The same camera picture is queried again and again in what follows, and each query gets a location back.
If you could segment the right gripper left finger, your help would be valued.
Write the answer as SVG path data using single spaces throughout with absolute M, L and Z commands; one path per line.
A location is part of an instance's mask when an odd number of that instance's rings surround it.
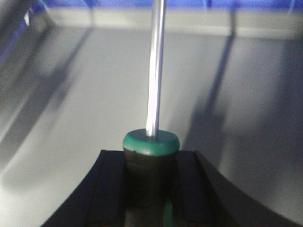
M 93 167 L 44 227 L 122 227 L 126 210 L 122 151 L 102 150 Z

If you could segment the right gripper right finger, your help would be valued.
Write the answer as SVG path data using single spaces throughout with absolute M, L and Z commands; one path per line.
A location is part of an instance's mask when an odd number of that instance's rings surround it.
M 297 227 L 245 194 L 200 152 L 179 151 L 173 195 L 175 224 L 180 227 Z

